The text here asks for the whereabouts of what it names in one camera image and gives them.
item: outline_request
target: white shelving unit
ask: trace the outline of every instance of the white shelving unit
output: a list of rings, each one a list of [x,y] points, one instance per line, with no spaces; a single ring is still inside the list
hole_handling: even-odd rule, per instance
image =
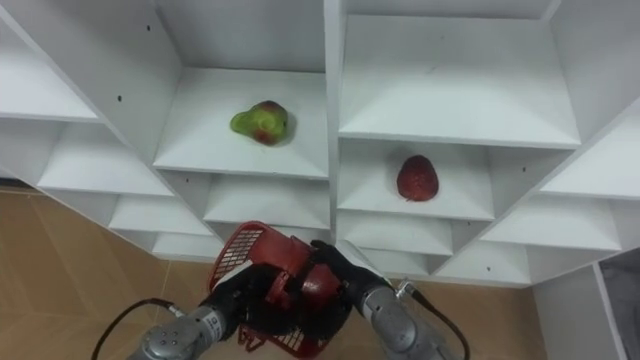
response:
[[[0,168],[158,257],[260,220],[526,287],[640,246],[640,4],[75,1],[0,0]],[[272,147],[229,127],[264,100]]]

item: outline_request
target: metal robot arm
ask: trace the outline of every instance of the metal robot arm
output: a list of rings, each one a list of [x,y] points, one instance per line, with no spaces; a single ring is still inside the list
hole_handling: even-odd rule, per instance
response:
[[[357,259],[347,259],[335,246],[322,241],[314,240],[311,245],[316,248],[315,261],[329,266],[345,284],[346,296],[378,334],[390,360],[458,359],[448,350],[442,335],[402,303],[400,298],[404,294],[412,295],[451,327],[463,342],[465,360],[468,359],[468,344],[460,330],[410,283],[403,283],[396,294],[391,285],[368,268],[367,264],[356,262]]]
[[[250,261],[220,279],[211,294],[188,315],[170,309],[177,319],[144,334],[128,360],[196,360],[213,344],[231,337],[246,318],[252,299],[261,299],[279,270]]]
[[[127,360],[195,360],[222,340],[227,322],[209,306],[200,306],[167,324],[155,326],[143,336]]]
[[[367,292],[362,315],[382,341],[389,360],[457,360],[445,339],[409,309],[388,286]]]

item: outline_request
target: shelf board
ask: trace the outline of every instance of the shelf board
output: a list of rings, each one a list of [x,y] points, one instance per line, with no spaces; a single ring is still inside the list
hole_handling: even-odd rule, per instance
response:
[[[215,236],[160,233],[151,253],[165,260],[213,264],[223,247],[222,241]]]
[[[104,126],[69,124],[38,186],[88,192],[169,195],[171,191]]]
[[[484,234],[482,240],[621,250],[608,202],[586,198],[533,197]]]
[[[576,148],[548,24],[348,18],[340,136]]]
[[[326,179],[323,74],[194,69],[183,71],[154,165],[163,169]],[[292,136],[261,145],[231,131],[231,118],[273,100],[289,111]]]
[[[362,249],[453,254],[451,223],[446,220],[343,210],[337,231],[338,239]]]
[[[629,118],[541,189],[543,193],[640,199],[640,118]]]
[[[519,244],[475,242],[434,275],[496,284],[531,284],[526,247]]]
[[[214,176],[204,219],[329,229],[329,186],[318,180]]]
[[[98,122],[51,67],[0,20],[0,118]]]
[[[109,228],[211,235],[211,231],[184,204],[163,196],[120,196]]]
[[[409,252],[374,250],[360,248],[360,252],[373,266],[390,278],[407,275],[427,276],[427,257]]]
[[[444,144],[345,141],[338,208],[439,218],[492,220],[491,179],[483,148]],[[409,202],[397,192],[404,161],[421,154],[431,160],[440,188],[433,199]]]

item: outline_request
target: strawberry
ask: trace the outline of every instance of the strawberry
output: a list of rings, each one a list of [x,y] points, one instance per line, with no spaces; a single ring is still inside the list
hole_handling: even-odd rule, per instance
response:
[[[438,175],[431,161],[422,155],[408,158],[396,180],[398,193],[409,201],[427,201],[438,193]]]

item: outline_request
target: plastic basket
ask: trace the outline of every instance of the plastic basket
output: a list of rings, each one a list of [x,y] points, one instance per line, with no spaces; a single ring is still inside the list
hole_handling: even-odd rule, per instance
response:
[[[284,288],[289,276],[298,274],[305,266],[310,253],[309,245],[293,236],[287,237],[261,222],[244,223],[231,235],[220,252],[209,278],[208,289],[211,291],[225,274],[247,260],[254,263],[269,263],[283,270],[266,297],[269,301]],[[333,275],[328,277],[329,272],[322,270],[312,271],[307,279],[311,279],[314,285],[321,284],[320,287],[324,287],[325,290],[338,287],[339,281]],[[321,304],[330,296],[332,296],[330,292],[322,291],[313,294],[313,299]],[[261,334],[242,325],[238,329],[238,344],[244,345],[247,352],[256,350],[265,341],[272,342],[299,359],[315,357],[329,343],[329,341],[307,338],[299,329],[285,336]]]

